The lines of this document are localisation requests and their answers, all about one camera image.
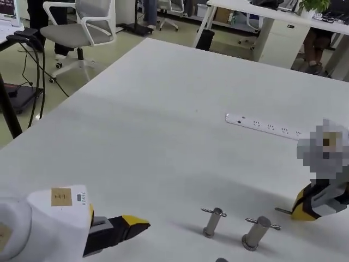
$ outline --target black bag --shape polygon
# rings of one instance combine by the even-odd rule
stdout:
[[[214,32],[211,30],[204,29],[200,36],[200,39],[196,45],[197,49],[209,51],[212,40],[213,40]]]

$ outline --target jeans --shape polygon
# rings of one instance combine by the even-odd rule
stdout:
[[[156,26],[158,19],[158,1],[157,0],[143,0],[145,10],[144,21],[149,25]]]
[[[35,36],[41,42],[43,47],[45,46],[46,38],[42,34],[40,34],[40,29],[49,25],[49,17],[43,8],[43,3],[46,1],[47,0],[27,0],[28,13],[30,17],[30,28],[34,28],[38,30]],[[50,1],[65,2],[62,0],[50,0]],[[50,10],[53,15],[53,18],[55,18],[56,22],[59,25],[66,25],[68,23],[67,8],[51,7]],[[32,44],[34,45],[35,49],[37,49],[40,52],[43,52],[43,50],[37,43],[32,42]],[[72,49],[63,45],[55,44],[56,54],[66,56],[69,51],[72,51]]]

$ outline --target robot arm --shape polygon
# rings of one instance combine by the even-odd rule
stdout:
[[[314,221],[338,213],[349,204],[349,130],[324,119],[310,133],[309,139],[300,139],[297,157],[303,160],[316,179],[296,197],[292,218]]]
[[[85,186],[0,196],[0,262],[77,262],[149,227],[133,216],[95,217]]]

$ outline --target potted plant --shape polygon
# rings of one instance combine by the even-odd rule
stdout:
[[[316,13],[326,11],[330,3],[330,0],[302,0],[299,3],[299,14],[301,17],[312,19]]]

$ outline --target small sticker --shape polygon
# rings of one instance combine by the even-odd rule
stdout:
[[[72,206],[71,188],[51,188],[51,206]]]
[[[5,249],[7,242],[9,242],[12,230],[5,224],[0,222],[0,253]]]

